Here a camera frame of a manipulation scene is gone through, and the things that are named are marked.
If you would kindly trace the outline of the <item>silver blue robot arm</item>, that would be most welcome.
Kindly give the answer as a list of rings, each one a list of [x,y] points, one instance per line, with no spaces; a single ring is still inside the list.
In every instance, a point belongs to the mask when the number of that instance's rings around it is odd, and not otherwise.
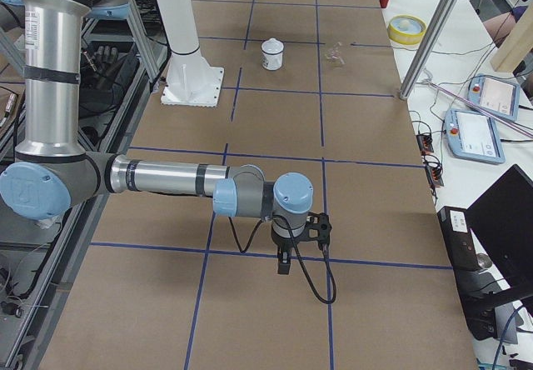
[[[125,18],[129,0],[22,0],[26,126],[15,162],[1,175],[3,201],[32,220],[56,217],[89,198],[124,191],[211,198],[229,218],[271,223],[278,271],[290,270],[309,238],[313,187],[298,172],[268,182],[259,167],[150,162],[89,152],[77,140],[82,21]]]

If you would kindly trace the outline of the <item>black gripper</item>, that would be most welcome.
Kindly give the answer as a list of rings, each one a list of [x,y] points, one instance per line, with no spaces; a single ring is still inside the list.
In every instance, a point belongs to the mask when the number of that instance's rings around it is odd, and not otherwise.
[[[291,252],[296,246],[296,240],[273,233],[272,241],[277,246],[277,273],[288,275],[291,268]]]

